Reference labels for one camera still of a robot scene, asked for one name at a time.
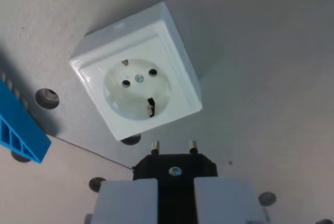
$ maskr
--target metal bolt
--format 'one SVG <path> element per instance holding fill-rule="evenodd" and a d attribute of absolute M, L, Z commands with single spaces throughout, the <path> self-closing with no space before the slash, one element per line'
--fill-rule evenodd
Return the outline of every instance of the metal bolt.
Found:
<path fill-rule="evenodd" d="M 135 80 L 137 82 L 143 82 L 144 81 L 144 76 L 141 75 L 141 74 L 137 74 L 136 77 L 135 77 Z"/>
<path fill-rule="evenodd" d="M 179 167 L 171 167 L 169 168 L 168 173 L 172 176 L 179 176 L 182 173 L 182 169 Z"/>

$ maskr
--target socket hole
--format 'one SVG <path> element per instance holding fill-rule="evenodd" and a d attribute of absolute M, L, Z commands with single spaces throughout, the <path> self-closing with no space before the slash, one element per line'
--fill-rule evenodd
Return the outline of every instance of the socket hole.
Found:
<path fill-rule="evenodd" d="M 316 224 L 333 224 L 333 221 L 329 219 L 324 219 L 324 220 L 318 221 Z"/>
<path fill-rule="evenodd" d="M 154 76 L 156 76 L 156 75 L 158 74 L 158 72 L 157 72 L 157 70 L 155 70 L 155 69 L 151 69 L 151 70 L 148 72 L 148 74 L 149 74 L 151 77 L 154 77 Z"/>
<path fill-rule="evenodd" d="M 92 189 L 94 192 L 99 192 L 101 188 L 101 184 L 105 182 L 106 179 L 102 177 L 95 177 L 91 179 L 88 183 L 89 188 Z"/>
<path fill-rule="evenodd" d="M 15 153 L 15 152 L 13 152 L 13 151 L 11 151 L 11 156 L 12 156 L 15 160 L 17 160 L 18 162 L 27 163 L 27 162 L 30 161 L 30 159 L 28 159 L 28 158 L 26 158 L 26 157 L 23 157 L 23 156 L 21 156 L 21 155 Z"/>
<path fill-rule="evenodd" d="M 42 88 L 35 94 L 35 101 L 45 109 L 55 109 L 59 105 L 59 96 L 49 88 Z"/>
<path fill-rule="evenodd" d="M 131 83 L 127 79 L 122 81 L 122 86 L 123 87 L 129 87 L 130 85 L 131 85 Z"/>
<path fill-rule="evenodd" d="M 258 200 L 261 206 L 268 207 L 276 202 L 276 194 L 273 192 L 264 192 L 259 195 Z"/>
<path fill-rule="evenodd" d="M 135 134 L 128 138 L 122 139 L 121 142 L 125 145 L 132 146 L 140 142 L 140 140 L 141 140 L 141 134 Z"/>

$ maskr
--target gray panel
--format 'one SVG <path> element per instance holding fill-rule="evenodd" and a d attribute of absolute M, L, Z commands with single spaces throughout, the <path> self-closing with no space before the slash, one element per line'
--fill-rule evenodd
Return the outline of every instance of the gray panel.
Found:
<path fill-rule="evenodd" d="M 245 181 L 203 177 L 194 179 L 199 224 L 266 223 L 264 210 Z"/>
<path fill-rule="evenodd" d="M 109 181 L 102 185 L 91 224 L 157 224 L 158 180 Z"/>

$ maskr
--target blue plastic part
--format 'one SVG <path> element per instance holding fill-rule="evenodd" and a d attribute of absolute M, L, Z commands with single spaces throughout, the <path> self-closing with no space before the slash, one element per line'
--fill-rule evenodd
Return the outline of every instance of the blue plastic part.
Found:
<path fill-rule="evenodd" d="M 0 80 L 0 144 L 30 160 L 41 163 L 50 139 Z"/>

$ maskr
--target electrical socket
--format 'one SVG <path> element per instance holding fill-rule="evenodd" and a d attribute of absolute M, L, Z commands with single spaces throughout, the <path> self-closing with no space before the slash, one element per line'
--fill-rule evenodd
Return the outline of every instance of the electrical socket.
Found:
<path fill-rule="evenodd" d="M 70 65 L 117 140 L 202 109 L 198 78 L 165 3 L 85 36 Z"/>

